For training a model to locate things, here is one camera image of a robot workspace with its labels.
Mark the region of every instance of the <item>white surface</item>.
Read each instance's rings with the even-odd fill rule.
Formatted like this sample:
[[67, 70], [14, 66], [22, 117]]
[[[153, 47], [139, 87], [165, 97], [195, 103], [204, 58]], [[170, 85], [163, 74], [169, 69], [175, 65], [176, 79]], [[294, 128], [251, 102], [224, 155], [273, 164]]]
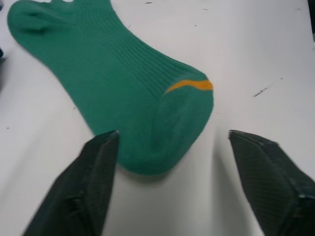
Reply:
[[[279, 142], [315, 179], [307, 0], [152, 1], [113, 0], [113, 6], [143, 41], [208, 75], [215, 110], [166, 178], [139, 180], [117, 169], [104, 235], [261, 236], [227, 134], [240, 129]], [[54, 75], [9, 35], [12, 2], [5, 0], [0, 12], [0, 46], [8, 56], [0, 91], [0, 235], [6, 236], [21, 235], [54, 178], [92, 137]]]

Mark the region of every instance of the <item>textured rubber pad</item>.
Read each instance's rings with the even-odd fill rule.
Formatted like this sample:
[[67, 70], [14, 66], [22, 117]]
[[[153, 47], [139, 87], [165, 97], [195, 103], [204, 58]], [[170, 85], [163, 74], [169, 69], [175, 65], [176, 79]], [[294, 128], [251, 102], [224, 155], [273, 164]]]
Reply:
[[266, 236], [315, 236], [315, 183], [275, 142], [231, 130], [244, 193]]
[[87, 142], [55, 180], [24, 236], [99, 236], [112, 192], [118, 132]]
[[315, 0], [308, 0], [312, 24], [312, 32], [315, 33]]

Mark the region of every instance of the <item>green sock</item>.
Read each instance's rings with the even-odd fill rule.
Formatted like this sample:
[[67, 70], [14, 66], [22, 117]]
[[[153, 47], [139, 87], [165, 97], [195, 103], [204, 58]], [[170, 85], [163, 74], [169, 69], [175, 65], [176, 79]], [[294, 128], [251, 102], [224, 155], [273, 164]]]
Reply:
[[94, 134], [120, 131], [118, 160], [131, 172], [169, 171], [209, 119], [207, 77], [134, 36], [110, 0], [21, 0], [8, 25], [57, 76]]

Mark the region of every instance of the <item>orange stripe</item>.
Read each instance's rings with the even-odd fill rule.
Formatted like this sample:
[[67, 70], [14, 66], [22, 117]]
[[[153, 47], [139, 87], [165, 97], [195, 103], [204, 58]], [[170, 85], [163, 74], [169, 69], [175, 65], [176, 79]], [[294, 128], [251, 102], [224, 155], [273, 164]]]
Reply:
[[194, 88], [200, 89], [200, 90], [213, 90], [213, 86], [209, 80], [203, 80], [203, 81], [182, 80], [174, 84], [173, 86], [171, 86], [165, 93], [171, 92], [183, 86], [193, 86]]

